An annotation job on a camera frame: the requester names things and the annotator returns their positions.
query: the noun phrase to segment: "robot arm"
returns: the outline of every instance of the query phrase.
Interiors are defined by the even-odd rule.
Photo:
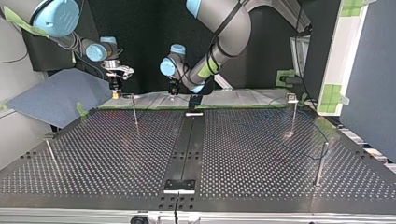
[[[171,53],[161,63],[162,73],[170,77],[171,82],[181,81],[190,91],[200,92],[208,77],[215,75],[222,65],[238,56],[247,46],[251,33],[249,11],[260,6],[275,8],[293,26],[298,21],[299,32],[310,25],[302,11],[296,15],[300,10],[296,0],[187,0],[188,11],[215,37],[209,52],[190,71],[183,69],[185,48],[179,51],[176,50],[179,45],[172,46]]]
[[[177,56],[184,55],[185,50],[178,52],[175,50],[178,45],[174,45],[171,54],[162,62],[161,71],[198,93],[208,77],[215,75],[220,66],[244,50],[250,38],[251,20],[238,0],[187,0],[187,9],[215,34],[210,51],[194,68],[185,72],[182,69],[184,58],[181,60]]]
[[[120,65],[117,40],[112,36],[101,37],[100,42],[81,38],[77,28],[80,9],[75,0],[6,0],[3,5],[10,8],[31,26],[49,35],[49,39],[64,49],[78,55],[86,55],[93,62],[103,62],[107,70],[113,98],[120,96],[122,80],[129,79],[134,69]]]

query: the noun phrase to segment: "light blue panel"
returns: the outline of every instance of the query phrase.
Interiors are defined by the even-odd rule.
[[[172,77],[176,73],[175,61],[173,59],[165,58],[160,65],[161,72],[164,76]]]
[[[12,99],[7,106],[26,116],[64,128],[80,117],[77,103],[89,111],[111,97],[108,82],[77,69],[67,69]]]
[[[114,36],[102,36],[100,37],[100,42],[112,43],[117,45],[117,39]]]
[[[178,54],[186,54],[186,47],[182,45],[172,45],[171,52]]]
[[[198,18],[199,9],[201,7],[201,0],[187,0],[186,7],[195,18]]]
[[[107,58],[107,50],[100,44],[89,45],[85,54],[93,62],[101,62]]]
[[[195,88],[192,89],[191,91],[194,92],[194,93],[199,93],[199,92],[204,88],[204,86],[205,86],[205,83],[202,82],[201,85],[195,87]]]
[[[75,31],[78,20],[79,7],[76,1],[54,0],[37,14],[34,26],[50,36],[63,37]]]

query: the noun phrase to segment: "cable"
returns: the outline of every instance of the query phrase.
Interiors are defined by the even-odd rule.
[[[102,70],[100,70],[99,68],[97,68],[96,66],[94,66],[91,63],[86,62],[84,59],[82,59],[82,57],[80,57],[77,53],[75,53],[76,57],[78,59],[80,59],[83,63],[87,64],[89,67],[95,69],[96,71],[98,71],[101,75],[102,75],[102,80],[105,80],[105,75],[103,74]]]
[[[29,55],[29,52],[26,50],[26,53],[25,53],[25,55],[23,55],[23,57],[21,57],[21,58],[19,58],[17,60],[9,61],[9,62],[0,62],[0,64],[17,63],[17,62],[20,62],[23,59],[25,59],[28,55]]]
[[[79,10],[79,16],[82,15],[82,9],[84,9],[84,3],[85,3],[85,0],[82,0],[81,9]]]
[[[178,216],[177,216],[177,207],[178,207],[178,197],[180,196],[180,193],[177,195],[177,200],[176,200],[176,205],[175,205],[175,224],[178,224]]]
[[[300,66],[300,60],[299,60],[299,54],[298,54],[298,48],[297,48],[297,39],[298,39],[298,34],[299,34],[298,33],[298,26],[299,26],[302,14],[303,14],[303,5],[300,6],[300,11],[298,12],[297,24],[296,24],[296,27],[295,27],[296,36],[294,37],[294,46],[295,46],[295,50],[296,50],[297,67],[298,67],[298,70],[300,71],[300,75],[298,77],[303,82],[304,90],[305,90],[306,94],[308,95],[308,98],[312,102],[313,98],[311,97],[311,94],[309,94],[308,88],[306,87],[306,84],[305,84],[305,80],[303,79],[303,76],[302,76],[302,75],[304,75],[304,72],[303,72],[303,70],[301,69],[301,66]],[[318,111],[318,107],[314,104],[314,102],[312,102],[312,105],[314,106],[315,110]]]
[[[190,102],[189,100],[185,100],[185,99],[183,99],[183,98],[180,97],[180,96],[176,96],[176,97],[178,97],[179,99],[181,99],[181,100],[183,100],[183,101]],[[224,114],[221,114],[221,113],[218,111],[218,108],[216,108],[216,107],[214,107],[214,106],[212,106],[212,105],[204,105],[204,106],[207,106],[207,107],[209,107],[209,108],[213,108],[213,109],[215,109],[214,111],[218,112],[218,113],[219,113],[220,115],[222,115],[222,116],[225,116]],[[298,112],[299,114],[303,114],[303,115],[305,115],[305,116],[308,116],[307,114],[305,114],[305,113],[302,112],[302,111],[299,111],[299,110],[298,110],[297,112]],[[266,130],[264,130],[264,129],[262,129],[262,128],[257,128],[257,127],[251,126],[251,125],[246,125],[246,124],[241,123],[241,122],[237,122],[237,124],[239,124],[239,125],[241,125],[241,126],[244,126],[244,127],[248,128],[248,129],[254,128],[254,129],[256,129],[256,130],[259,131],[259,132],[265,132],[266,134],[271,135],[274,139],[277,139],[277,138],[278,138],[278,136],[276,136],[276,135],[274,135],[274,134],[271,134],[269,131],[266,131]],[[316,129],[319,131],[320,135],[323,136],[323,138],[326,140],[326,142],[329,142],[329,139],[327,138],[326,134],[325,134],[315,123],[312,123],[312,124],[313,124],[313,125],[316,127]],[[286,144],[284,144],[284,143],[281,142],[281,141],[279,141],[279,144],[280,144],[282,147],[290,148],[290,147],[288,147]],[[302,155],[303,155],[303,156],[306,156],[307,158],[311,159],[312,161],[320,161],[320,160],[322,160],[323,158],[325,158],[325,157],[328,155],[329,151],[330,151],[330,148],[328,148],[327,151],[323,154],[323,156],[321,156],[321,157],[319,157],[319,158],[314,158],[313,156],[308,155],[308,154],[305,154],[305,153],[302,153]]]

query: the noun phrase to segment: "light blue joint cover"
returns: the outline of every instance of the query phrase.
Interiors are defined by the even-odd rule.
[[[186,47],[182,45],[172,45],[171,52],[178,54],[186,54]]]
[[[100,42],[117,45],[117,39],[114,36],[102,36],[100,37]]]
[[[175,61],[168,58],[163,59],[160,69],[164,76],[173,77],[176,73]]]
[[[198,18],[199,9],[201,7],[202,0],[187,0],[187,9],[195,17]]]
[[[93,62],[101,62],[107,58],[107,50],[100,44],[89,45],[85,54]]]
[[[34,27],[38,27],[53,37],[72,34],[79,21],[79,7],[75,0],[53,0],[35,17]]]
[[[195,94],[199,93],[205,86],[205,82],[202,82],[201,85],[195,87],[191,91],[194,92]]]

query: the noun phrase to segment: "perforated table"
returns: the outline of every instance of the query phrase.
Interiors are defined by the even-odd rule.
[[[0,207],[396,215],[396,176],[308,109],[137,116],[92,111],[50,142],[56,160],[45,143],[21,155],[0,171]],[[164,194],[168,180],[195,193]]]

